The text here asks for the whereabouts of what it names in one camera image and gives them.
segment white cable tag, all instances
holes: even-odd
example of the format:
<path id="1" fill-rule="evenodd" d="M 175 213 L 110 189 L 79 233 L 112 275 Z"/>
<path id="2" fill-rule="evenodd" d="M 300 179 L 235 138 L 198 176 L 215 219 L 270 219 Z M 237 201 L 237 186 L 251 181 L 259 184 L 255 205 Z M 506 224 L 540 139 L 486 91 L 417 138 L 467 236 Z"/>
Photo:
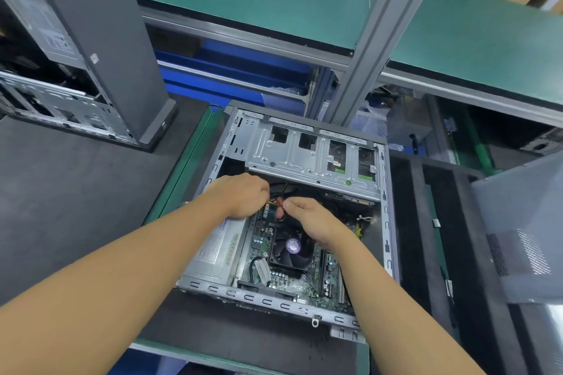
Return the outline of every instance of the white cable tag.
<path id="1" fill-rule="evenodd" d="M 268 284 L 272 280 L 272 274 L 270 272 L 270 266 L 266 262 L 265 258 L 262 258 L 254 263 L 256 270 L 258 271 L 258 276 L 263 284 Z"/>

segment forearm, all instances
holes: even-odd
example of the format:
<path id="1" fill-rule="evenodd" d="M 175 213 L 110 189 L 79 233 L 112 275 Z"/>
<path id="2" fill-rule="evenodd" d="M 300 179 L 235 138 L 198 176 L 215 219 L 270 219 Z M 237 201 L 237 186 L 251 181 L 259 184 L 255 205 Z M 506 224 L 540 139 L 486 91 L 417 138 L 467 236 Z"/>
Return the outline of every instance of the forearm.
<path id="1" fill-rule="evenodd" d="M 483 374 L 349 231 L 332 246 L 350 300 L 383 375 Z"/>
<path id="2" fill-rule="evenodd" d="M 202 194 L 1 307 L 0 373 L 107 373 L 226 215 Z"/>

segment right hand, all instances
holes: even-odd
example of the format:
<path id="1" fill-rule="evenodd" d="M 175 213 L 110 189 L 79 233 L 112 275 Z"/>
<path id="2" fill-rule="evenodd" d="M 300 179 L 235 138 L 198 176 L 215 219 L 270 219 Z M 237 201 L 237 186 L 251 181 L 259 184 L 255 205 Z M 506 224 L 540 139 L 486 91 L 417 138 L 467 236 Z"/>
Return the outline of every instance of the right hand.
<path id="1" fill-rule="evenodd" d="M 301 222 L 303 230 L 328 250 L 334 249 L 335 242 L 340 235 L 346 234 L 346 232 L 351 234 L 342 222 L 314 199 L 289 197 L 281 202 L 281 199 L 278 198 L 277 203 L 276 218 L 281 218 L 283 212 L 286 212 Z"/>

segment left hand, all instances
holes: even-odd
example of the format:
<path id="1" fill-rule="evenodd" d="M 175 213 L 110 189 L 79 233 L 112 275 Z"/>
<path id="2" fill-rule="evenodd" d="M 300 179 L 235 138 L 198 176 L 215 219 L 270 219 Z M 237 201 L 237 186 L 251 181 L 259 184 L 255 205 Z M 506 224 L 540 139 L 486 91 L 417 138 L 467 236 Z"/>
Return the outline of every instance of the left hand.
<path id="1" fill-rule="evenodd" d="M 217 204 L 224 204 L 228 209 L 228 216 L 246 218 L 257 213 L 269 199 L 270 184 L 249 173 L 225 175 L 212 181 L 205 193 L 216 196 Z"/>

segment black cooling fan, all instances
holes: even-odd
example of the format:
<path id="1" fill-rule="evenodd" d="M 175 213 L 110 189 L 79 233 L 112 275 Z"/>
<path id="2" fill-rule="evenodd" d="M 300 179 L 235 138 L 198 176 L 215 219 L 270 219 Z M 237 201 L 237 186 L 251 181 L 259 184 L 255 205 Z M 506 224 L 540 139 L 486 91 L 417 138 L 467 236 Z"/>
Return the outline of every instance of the black cooling fan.
<path id="1" fill-rule="evenodd" d="M 270 264 L 290 273 L 307 272 L 313 260 L 315 243 L 301 228 L 278 223 L 270 254 Z"/>

